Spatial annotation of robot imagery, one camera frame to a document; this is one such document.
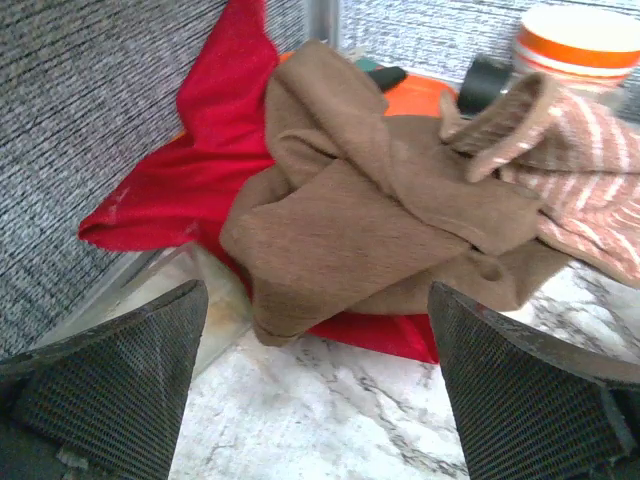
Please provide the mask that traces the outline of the pink striped towel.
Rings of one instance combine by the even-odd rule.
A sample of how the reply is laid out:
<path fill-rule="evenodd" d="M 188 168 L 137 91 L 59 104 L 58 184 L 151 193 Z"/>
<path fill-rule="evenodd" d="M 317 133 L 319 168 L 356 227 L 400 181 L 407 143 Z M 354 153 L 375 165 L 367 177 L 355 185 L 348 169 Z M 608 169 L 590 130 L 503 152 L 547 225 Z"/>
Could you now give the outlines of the pink striped towel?
<path fill-rule="evenodd" d="M 639 285 L 639 132 L 609 108 L 533 73 L 470 120 L 439 101 L 440 137 L 489 176 L 541 200 L 538 237 L 629 287 Z"/>

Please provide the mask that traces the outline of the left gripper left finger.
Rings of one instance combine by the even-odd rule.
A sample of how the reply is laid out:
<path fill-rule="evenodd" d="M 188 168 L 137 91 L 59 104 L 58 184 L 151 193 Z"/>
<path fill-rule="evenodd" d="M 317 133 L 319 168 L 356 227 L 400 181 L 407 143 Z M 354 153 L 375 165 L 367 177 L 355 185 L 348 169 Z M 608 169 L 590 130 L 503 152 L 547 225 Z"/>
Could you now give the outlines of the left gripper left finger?
<path fill-rule="evenodd" d="M 207 309 L 189 280 L 2 360 L 2 478 L 167 478 Z"/>

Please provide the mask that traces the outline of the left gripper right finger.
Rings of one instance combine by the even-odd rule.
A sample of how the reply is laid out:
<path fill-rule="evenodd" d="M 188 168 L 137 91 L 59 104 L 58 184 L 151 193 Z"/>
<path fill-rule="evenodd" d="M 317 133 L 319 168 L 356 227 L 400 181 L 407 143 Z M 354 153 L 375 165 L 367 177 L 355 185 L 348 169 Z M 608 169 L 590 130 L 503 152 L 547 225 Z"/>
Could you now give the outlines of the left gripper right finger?
<path fill-rule="evenodd" d="M 470 478 L 638 478 L 638 364 L 543 333 L 439 282 L 428 315 Z"/>

